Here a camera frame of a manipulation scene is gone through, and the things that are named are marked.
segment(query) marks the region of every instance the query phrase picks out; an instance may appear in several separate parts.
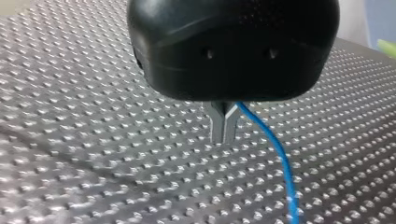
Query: blue wire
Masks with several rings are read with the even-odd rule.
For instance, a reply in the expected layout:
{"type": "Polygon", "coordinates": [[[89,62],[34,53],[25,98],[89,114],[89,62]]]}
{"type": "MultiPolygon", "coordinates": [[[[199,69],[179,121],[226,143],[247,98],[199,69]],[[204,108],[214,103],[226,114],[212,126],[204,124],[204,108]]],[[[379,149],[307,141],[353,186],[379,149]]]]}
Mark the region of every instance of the blue wire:
{"type": "Polygon", "coordinates": [[[262,120],[257,117],[257,115],[253,114],[242,102],[236,103],[241,111],[251,120],[253,120],[257,125],[260,126],[262,131],[267,135],[272,144],[275,147],[275,150],[280,157],[283,166],[283,173],[286,182],[286,191],[288,196],[290,197],[289,201],[289,213],[291,215],[291,223],[298,224],[299,223],[299,214],[298,214],[298,198],[296,197],[296,192],[294,189],[293,183],[293,173],[291,172],[290,163],[288,157],[286,156],[285,149],[283,149],[282,144],[276,138],[275,134],[262,122],[262,120]]]}

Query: black plastic casing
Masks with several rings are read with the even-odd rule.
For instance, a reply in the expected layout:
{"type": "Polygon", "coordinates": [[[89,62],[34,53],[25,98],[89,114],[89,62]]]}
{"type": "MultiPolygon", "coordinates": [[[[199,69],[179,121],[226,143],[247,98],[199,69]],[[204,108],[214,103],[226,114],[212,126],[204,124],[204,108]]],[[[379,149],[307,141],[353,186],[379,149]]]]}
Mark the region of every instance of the black plastic casing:
{"type": "Polygon", "coordinates": [[[128,26],[148,84],[189,101],[278,101],[318,81],[337,0],[131,0],[128,26]]]}

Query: textured metal surface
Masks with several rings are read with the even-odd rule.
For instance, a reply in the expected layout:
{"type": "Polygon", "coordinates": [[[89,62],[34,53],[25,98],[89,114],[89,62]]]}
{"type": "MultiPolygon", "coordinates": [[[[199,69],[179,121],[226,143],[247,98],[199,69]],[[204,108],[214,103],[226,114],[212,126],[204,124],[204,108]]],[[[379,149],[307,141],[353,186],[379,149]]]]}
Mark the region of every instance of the textured metal surface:
{"type": "MultiPolygon", "coordinates": [[[[0,19],[0,223],[287,223],[250,121],[209,143],[200,104],[138,72],[125,1],[36,1],[0,19]]],[[[338,40],[318,85],[252,104],[290,154],[306,223],[396,223],[396,64],[338,40]]]]}

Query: small hole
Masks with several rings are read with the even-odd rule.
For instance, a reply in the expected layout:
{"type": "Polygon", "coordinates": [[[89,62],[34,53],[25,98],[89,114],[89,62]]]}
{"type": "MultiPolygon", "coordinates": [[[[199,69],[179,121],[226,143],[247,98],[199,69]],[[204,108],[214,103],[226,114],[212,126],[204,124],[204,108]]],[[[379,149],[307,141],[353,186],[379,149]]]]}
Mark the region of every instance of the small hole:
{"type": "Polygon", "coordinates": [[[209,60],[213,59],[213,57],[215,56],[215,52],[211,48],[204,48],[202,50],[202,54],[209,60]]]}
{"type": "Polygon", "coordinates": [[[264,57],[267,59],[275,59],[277,57],[278,51],[277,49],[266,49],[263,53],[264,57]]]}

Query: metal tread plate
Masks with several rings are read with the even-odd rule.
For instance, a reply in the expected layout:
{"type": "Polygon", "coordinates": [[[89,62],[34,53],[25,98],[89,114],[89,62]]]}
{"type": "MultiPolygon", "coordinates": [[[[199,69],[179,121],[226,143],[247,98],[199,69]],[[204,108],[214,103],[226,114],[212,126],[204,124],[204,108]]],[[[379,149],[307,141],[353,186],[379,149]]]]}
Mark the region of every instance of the metal tread plate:
{"type": "MultiPolygon", "coordinates": [[[[124,0],[37,0],[0,19],[0,223],[288,223],[280,160],[241,118],[135,64],[124,0]]],[[[292,162],[304,223],[396,223],[396,63],[337,40],[307,94],[251,108],[292,162]]]]}

